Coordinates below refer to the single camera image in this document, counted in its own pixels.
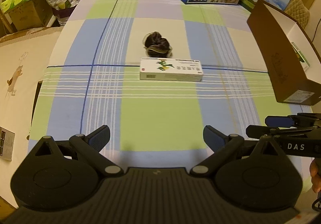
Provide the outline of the right hand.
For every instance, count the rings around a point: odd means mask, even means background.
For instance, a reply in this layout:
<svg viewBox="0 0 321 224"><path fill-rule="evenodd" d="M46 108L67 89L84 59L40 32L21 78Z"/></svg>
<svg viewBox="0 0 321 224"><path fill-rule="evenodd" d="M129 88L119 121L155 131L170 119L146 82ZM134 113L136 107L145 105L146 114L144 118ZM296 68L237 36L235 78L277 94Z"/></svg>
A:
<svg viewBox="0 0 321 224"><path fill-rule="evenodd" d="M320 192L321 190L321 180L320 175L318 175L319 167L314 159L310 164L310 176L311 176L311 183L312 189L315 193Z"/></svg>

